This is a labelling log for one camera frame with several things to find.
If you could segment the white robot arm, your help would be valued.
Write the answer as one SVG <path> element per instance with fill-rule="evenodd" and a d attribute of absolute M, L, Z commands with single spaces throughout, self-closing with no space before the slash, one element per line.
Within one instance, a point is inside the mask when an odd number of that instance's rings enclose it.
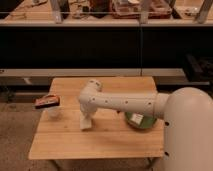
<path fill-rule="evenodd" d="M 172 93 L 109 93 L 91 79 L 80 91 L 80 128 L 99 108 L 164 119 L 165 171 L 213 171 L 213 97 L 193 87 Z"/>

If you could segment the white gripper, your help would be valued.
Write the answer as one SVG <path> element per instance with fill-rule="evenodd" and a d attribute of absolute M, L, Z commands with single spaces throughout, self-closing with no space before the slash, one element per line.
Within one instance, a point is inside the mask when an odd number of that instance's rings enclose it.
<path fill-rule="evenodd" d="M 82 121 L 90 121 L 92 116 L 95 114 L 95 107 L 92 105 L 81 104 L 80 110 L 82 112 Z"/>

